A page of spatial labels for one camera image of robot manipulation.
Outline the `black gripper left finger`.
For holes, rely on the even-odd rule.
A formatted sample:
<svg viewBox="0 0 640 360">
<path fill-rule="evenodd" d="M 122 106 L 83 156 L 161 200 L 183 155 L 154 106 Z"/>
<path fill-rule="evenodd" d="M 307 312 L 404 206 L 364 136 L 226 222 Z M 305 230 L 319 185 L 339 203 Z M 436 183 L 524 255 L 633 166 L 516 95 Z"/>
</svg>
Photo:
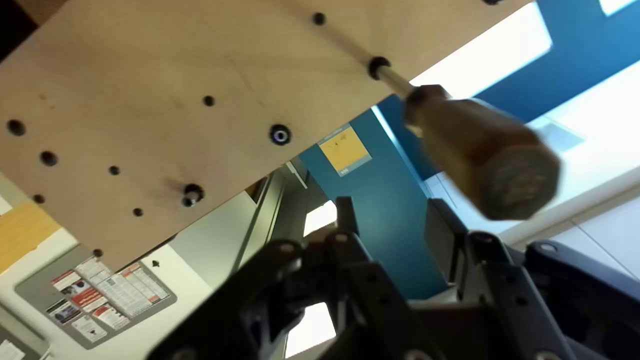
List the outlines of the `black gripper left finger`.
<svg viewBox="0 0 640 360">
<path fill-rule="evenodd" d="M 315 241 L 271 241 L 223 281 L 146 360 L 267 360 L 303 311 L 329 311 L 328 360 L 453 360 L 359 244 L 353 206 Z"/>
</svg>

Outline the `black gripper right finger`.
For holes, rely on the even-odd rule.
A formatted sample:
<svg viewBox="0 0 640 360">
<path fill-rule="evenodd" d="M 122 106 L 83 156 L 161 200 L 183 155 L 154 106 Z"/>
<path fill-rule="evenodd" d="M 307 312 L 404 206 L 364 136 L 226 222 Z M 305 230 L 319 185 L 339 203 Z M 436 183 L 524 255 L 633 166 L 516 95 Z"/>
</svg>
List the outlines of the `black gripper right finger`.
<svg viewBox="0 0 640 360">
<path fill-rule="evenodd" d="M 516 250 L 427 203 L 426 243 L 456 303 L 423 312 L 446 360 L 640 360 L 640 283 L 542 241 Z"/>
</svg>

